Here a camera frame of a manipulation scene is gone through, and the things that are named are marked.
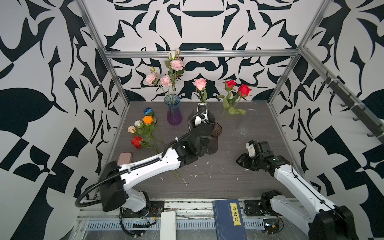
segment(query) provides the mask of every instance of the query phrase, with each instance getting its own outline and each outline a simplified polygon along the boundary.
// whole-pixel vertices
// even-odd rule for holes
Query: book
[[[247,240],[237,199],[213,201],[217,240]]]

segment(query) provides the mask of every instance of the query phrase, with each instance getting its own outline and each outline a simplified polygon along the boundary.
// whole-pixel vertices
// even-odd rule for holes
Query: pink rose
[[[195,79],[195,86],[198,90],[205,88],[206,81],[204,78]]]
[[[183,61],[179,59],[172,60],[172,62],[170,63],[170,67],[176,71],[183,70]]]
[[[157,78],[157,73],[150,73],[145,78],[145,83],[148,84],[148,86],[152,87],[152,82]]]
[[[165,75],[164,77],[162,77],[160,79],[160,82],[161,82],[161,85],[163,87],[170,87],[170,86],[172,86],[172,81],[170,80],[170,76],[168,76],[168,75]]]

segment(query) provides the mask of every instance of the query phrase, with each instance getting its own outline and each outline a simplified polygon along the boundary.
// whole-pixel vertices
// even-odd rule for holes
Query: wood grain surface
[[[165,144],[187,133],[187,117],[193,109],[196,111],[197,103],[181,102],[179,106],[183,121],[177,126],[172,126],[167,122],[165,103],[131,102],[112,161],[117,161],[122,152],[131,152],[132,162],[156,155],[153,149],[136,149],[131,144],[133,135],[127,131],[130,125],[145,116],[144,109],[147,107],[155,112],[157,119],[158,129],[154,129],[153,133],[160,137],[160,130]],[[218,138],[218,151],[213,155],[204,155],[196,162],[178,169],[187,184],[181,177],[176,179],[173,173],[168,171],[137,184],[134,189],[146,191],[151,199],[254,198],[273,189],[286,197],[292,197],[292,193],[269,173],[262,170],[245,170],[235,162],[242,153],[247,152],[245,144],[250,140],[268,141],[275,156],[282,155],[292,162],[267,103],[247,101],[240,102],[237,107],[255,109],[258,113],[249,136],[244,137],[237,133],[237,126],[243,115],[227,116],[225,113],[221,117],[224,110],[222,103],[209,103],[209,109],[216,117],[216,122],[223,127],[223,133]]]

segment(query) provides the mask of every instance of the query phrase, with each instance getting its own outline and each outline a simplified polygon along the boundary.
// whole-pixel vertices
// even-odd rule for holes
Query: blue rose
[[[149,113],[151,113],[152,112],[152,109],[151,108],[146,108],[145,110],[144,110],[144,114],[145,115],[148,115]]]

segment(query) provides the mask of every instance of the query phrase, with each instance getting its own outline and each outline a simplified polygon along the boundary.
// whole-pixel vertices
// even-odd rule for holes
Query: red rose
[[[138,137],[138,136],[134,136],[133,140],[132,140],[132,145],[135,146],[135,148],[137,149],[140,149],[140,144],[141,144],[141,137]]]
[[[227,92],[231,91],[235,85],[236,85],[236,82],[233,80],[225,81],[225,90]]]
[[[245,98],[246,96],[248,96],[249,92],[252,91],[252,89],[250,89],[247,85],[243,84],[241,85],[241,87],[239,87],[239,95],[243,98]]]

